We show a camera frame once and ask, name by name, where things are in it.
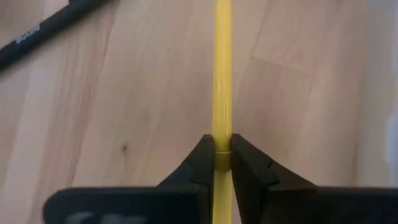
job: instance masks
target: black pen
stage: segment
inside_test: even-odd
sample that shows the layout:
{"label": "black pen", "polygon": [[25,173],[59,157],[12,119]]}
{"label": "black pen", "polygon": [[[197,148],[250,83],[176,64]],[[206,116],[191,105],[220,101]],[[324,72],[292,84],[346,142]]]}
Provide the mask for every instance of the black pen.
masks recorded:
{"label": "black pen", "polygon": [[107,0],[69,0],[54,15],[0,49],[0,71],[12,65],[59,31],[72,25]]}

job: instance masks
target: wood grain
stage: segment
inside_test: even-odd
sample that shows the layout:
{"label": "wood grain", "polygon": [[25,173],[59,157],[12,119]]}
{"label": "wood grain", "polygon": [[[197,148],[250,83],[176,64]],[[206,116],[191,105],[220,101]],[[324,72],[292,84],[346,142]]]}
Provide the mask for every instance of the wood grain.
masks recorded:
{"label": "wood grain", "polygon": [[[1,44],[66,4],[1,1]],[[4,72],[0,223],[40,223],[58,189],[155,185],[182,162],[210,132],[213,6],[115,0]],[[357,0],[233,1],[234,131],[317,184],[352,184],[367,18]]]}

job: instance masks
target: wooden floor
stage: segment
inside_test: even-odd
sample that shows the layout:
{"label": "wooden floor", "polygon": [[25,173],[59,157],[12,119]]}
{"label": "wooden floor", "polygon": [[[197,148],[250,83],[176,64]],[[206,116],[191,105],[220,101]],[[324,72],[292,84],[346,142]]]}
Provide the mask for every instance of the wooden floor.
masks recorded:
{"label": "wooden floor", "polygon": [[[0,45],[66,3],[0,0]],[[213,6],[114,0],[0,75],[0,223],[182,162],[211,129]],[[233,0],[234,132],[316,184],[353,184],[367,21],[362,0]]]}

